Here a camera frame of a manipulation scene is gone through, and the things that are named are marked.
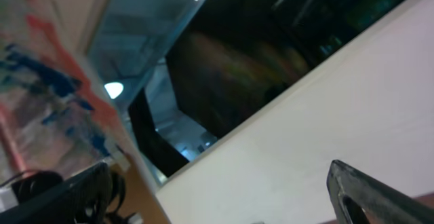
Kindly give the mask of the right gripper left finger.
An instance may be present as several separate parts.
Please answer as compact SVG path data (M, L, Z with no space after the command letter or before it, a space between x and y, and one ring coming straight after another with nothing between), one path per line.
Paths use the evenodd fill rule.
M1 213L1 224L102 223L112 194L111 172L99 163Z

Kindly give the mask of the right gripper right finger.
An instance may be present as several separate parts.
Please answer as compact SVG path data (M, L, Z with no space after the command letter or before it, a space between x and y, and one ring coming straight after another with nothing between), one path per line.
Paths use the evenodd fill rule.
M330 164L327 188L338 223L432 223L433 209L340 161Z

